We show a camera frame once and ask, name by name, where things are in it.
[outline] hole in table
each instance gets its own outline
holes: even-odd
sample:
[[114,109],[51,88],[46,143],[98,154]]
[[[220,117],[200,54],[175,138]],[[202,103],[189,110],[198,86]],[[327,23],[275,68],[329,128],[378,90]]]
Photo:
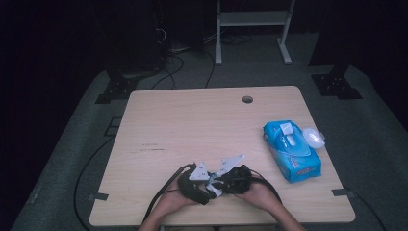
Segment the hole in table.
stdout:
[[254,99],[251,96],[248,96],[248,95],[246,95],[246,96],[244,96],[242,98],[242,102],[244,102],[246,104],[252,103],[253,101],[254,101]]

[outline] white shelf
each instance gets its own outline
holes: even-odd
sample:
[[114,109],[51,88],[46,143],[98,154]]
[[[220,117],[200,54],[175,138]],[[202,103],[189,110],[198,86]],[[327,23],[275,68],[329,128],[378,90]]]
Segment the white shelf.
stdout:
[[287,12],[234,12],[221,13],[220,26],[285,25]]

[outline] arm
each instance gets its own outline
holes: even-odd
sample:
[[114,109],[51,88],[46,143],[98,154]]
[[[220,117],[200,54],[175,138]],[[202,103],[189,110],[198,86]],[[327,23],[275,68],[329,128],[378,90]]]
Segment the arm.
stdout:
[[157,230],[163,219],[184,206],[196,204],[194,201],[185,198],[178,191],[177,179],[175,179],[167,188],[161,197],[156,207],[152,210],[149,217],[139,228],[139,231],[153,231]]
[[249,191],[244,194],[236,194],[236,197],[270,213],[284,230],[305,230],[275,195],[260,183],[251,183]]

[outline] shelf leg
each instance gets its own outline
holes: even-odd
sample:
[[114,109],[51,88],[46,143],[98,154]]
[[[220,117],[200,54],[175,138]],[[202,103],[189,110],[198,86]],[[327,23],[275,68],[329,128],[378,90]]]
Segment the shelf leg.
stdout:
[[217,1],[217,42],[216,42],[216,64],[222,64],[222,53],[221,53],[221,5],[220,0]]
[[292,0],[289,6],[288,12],[286,14],[285,25],[283,27],[283,32],[282,32],[282,38],[279,38],[277,40],[279,49],[281,51],[285,64],[292,64],[292,59],[291,59],[291,56],[289,55],[288,49],[286,48],[285,42],[286,42],[286,37],[288,35],[289,26],[291,25],[294,3],[295,3],[295,0]]

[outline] blue plastic wrapper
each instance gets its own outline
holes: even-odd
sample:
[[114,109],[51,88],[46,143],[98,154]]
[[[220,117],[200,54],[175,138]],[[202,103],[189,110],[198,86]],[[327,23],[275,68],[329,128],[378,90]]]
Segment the blue plastic wrapper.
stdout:
[[315,149],[290,120],[272,121],[264,127],[264,139],[283,177],[290,183],[321,176],[321,161]]

